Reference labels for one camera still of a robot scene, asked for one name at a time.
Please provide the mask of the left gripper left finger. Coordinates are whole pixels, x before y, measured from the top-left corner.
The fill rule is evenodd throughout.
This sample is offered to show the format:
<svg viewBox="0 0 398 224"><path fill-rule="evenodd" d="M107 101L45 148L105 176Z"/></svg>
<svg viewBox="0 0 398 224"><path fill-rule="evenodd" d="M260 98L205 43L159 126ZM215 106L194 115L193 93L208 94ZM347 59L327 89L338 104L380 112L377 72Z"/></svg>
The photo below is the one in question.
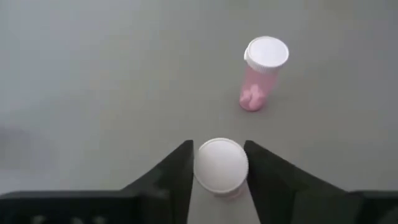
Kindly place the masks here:
<svg viewBox="0 0 398 224"><path fill-rule="evenodd" d="M186 140L123 188L134 196L133 223L187 224L193 188L193 141Z"/></svg>

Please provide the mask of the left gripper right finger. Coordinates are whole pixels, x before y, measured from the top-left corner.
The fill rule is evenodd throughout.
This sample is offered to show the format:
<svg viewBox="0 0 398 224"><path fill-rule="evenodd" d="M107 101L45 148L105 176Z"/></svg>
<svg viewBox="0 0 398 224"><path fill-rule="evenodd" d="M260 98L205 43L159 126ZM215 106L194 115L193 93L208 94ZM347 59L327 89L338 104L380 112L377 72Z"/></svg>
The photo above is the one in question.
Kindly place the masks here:
<svg viewBox="0 0 398 224"><path fill-rule="evenodd" d="M247 183L261 223L290 223L298 192L342 194L340 189L293 165L258 143L247 140Z"/></svg>

